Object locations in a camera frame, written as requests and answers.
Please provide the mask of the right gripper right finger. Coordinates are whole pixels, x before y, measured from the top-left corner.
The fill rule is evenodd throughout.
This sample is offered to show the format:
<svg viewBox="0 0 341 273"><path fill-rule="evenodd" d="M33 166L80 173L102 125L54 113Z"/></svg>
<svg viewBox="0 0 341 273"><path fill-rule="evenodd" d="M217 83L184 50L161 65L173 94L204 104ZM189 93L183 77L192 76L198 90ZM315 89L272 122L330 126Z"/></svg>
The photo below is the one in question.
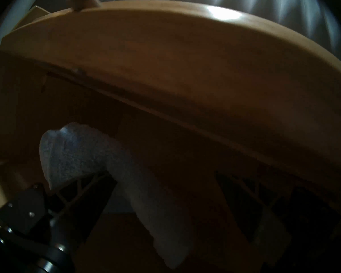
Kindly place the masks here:
<svg viewBox="0 0 341 273"><path fill-rule="evenodd" d="M338 212L302 186L284 195L258 179L216 173L216 181L238 228L264 264L311 264L338 224Z"/></svg>

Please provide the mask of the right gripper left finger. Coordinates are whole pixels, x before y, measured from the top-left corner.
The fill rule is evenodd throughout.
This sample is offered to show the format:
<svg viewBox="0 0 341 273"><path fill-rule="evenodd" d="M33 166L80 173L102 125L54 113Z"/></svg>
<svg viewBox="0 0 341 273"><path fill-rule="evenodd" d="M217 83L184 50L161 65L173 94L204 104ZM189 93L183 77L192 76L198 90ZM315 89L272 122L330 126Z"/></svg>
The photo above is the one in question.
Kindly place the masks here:
<svg viewBox="0 0 341 273"><path fill-rule="evenodd" d="M72 178L48 192L36 183L0 207L0 226L38 243L79 247L92 232L116 185L109 173Z"/></svg>

